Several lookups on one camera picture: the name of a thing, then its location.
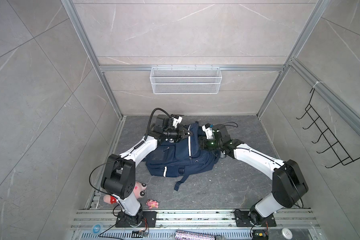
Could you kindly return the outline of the navy blue student backpack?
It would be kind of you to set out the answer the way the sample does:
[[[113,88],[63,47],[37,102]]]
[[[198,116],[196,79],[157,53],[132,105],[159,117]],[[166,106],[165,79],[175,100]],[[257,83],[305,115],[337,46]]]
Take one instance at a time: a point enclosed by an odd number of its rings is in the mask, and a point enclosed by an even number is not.
[[[187,126],[192,136],[178,143],[163,142],[157,149],[149,153],[143,161],[152,176],[182,179],[176,182],[174,190],[178,191],[190,175],[210,171],[220,159],[218,150],[203,150],[199,137],[205,133],[198,122]]]

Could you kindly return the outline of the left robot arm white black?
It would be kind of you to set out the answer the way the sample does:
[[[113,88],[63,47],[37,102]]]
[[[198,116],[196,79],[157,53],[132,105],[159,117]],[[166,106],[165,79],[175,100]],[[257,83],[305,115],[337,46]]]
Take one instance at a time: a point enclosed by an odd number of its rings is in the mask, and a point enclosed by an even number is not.
[[[120,155],[110,155],[102,166],[105,167],[100,188],[92,183],[90,186],[105,195],[115,197],[122,207],[119,219],[132,227],[137,227],[143,222],[142,205],[133,193],[136,183],[136,166],[164,141],[178,143],[193,133],[181,124],[181,115],[170,115],[161,108],[151,112],[144,137],[133,147]]]

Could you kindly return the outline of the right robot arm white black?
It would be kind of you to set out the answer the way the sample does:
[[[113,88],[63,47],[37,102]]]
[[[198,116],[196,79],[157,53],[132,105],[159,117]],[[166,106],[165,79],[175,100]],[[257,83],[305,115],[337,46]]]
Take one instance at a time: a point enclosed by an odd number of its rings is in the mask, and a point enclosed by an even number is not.
[[[308,184],[295,161],[270,157],[243,141],[232,139],[224,124],[206,124],[202,126],[202,131],[199,137],[200,147],[244,162],[272,180],[271,193],[250,208],[249,219],[252,225],[260,226],[278,210],[292,208],[308,192]]]

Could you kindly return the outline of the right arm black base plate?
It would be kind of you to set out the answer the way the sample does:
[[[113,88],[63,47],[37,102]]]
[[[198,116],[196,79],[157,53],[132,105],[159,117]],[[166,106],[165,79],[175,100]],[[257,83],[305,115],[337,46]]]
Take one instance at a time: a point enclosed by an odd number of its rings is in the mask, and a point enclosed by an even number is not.
[[[233,211],[234,219],[237,227],[276,227],[276,221],[274,215],[271,214],[268,217],[262,217],[256,211],[246,211],[235,209]]]

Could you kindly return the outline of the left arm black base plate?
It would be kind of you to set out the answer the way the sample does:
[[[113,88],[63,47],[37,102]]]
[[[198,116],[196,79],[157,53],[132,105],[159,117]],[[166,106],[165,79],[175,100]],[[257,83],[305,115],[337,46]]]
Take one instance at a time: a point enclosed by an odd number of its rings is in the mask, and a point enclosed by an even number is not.
[[[156,225],[157,212],[139,211],[136,216],[130,216],[122,211],[118,212],[116,228],[153,228]]]

